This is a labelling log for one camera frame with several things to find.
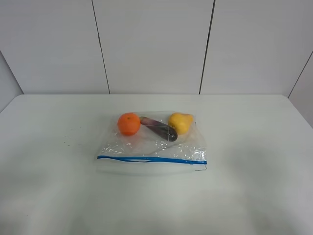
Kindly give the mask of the yellow pear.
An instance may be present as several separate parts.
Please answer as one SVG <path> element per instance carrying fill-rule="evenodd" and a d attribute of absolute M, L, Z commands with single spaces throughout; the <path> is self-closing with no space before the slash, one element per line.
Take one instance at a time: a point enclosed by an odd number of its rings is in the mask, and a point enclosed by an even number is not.
<path fill-rule="evenodd" d="M 185 113 L 173 113 L 168 120 L 168 125 L 172 127 L 178 135 L 186 134 L 193 122 L 193 116 Z"/>

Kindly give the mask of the clear zip bag blue zipper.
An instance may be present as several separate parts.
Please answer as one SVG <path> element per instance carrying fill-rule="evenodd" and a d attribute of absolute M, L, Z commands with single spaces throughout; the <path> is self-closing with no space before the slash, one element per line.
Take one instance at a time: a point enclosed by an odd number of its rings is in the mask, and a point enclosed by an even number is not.
<path fill-rule="evenodd" d="M 168 125 L 169 117 L 176 112 L 133 112 Z M 205 140 L 193 122 L 186 134 L 169 142 L 144 125 L 132 136 L 120 133 L 117 122 L 122 114 L 107 119 L 103 141 L 95 156 L 94 165 L 99 173 L 116 175 L 169 175 L 184 174 L 207 169 Z"/>

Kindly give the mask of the purple eggplant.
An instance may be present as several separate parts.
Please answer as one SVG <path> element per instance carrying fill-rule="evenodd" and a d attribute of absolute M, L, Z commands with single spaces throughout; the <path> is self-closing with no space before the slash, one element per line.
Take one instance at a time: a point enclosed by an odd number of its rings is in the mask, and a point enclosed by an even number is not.
<path fill-rule="evenodd" d="M 152 132 L 154 132 L 156 135 L 163 138 L 164 140 L 169 142 L 174 142 L 177 140 L 178 134 L 176 130 L 169 125 L 148 117 L 140 117 L 139 119 L 141 125 L 146 126 L 148 129 L 150 129 Z"/>

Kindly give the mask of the orange fruit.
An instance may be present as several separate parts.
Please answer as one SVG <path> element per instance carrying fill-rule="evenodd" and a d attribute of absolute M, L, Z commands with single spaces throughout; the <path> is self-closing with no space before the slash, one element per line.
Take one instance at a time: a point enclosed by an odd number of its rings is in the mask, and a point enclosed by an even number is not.
<path fill-rule="evenodd" d="M 117 122 L 120 133 L 124 136 L 135 135 L 140 129 L 140 118 L 135 113 L 122 114 Z"/>

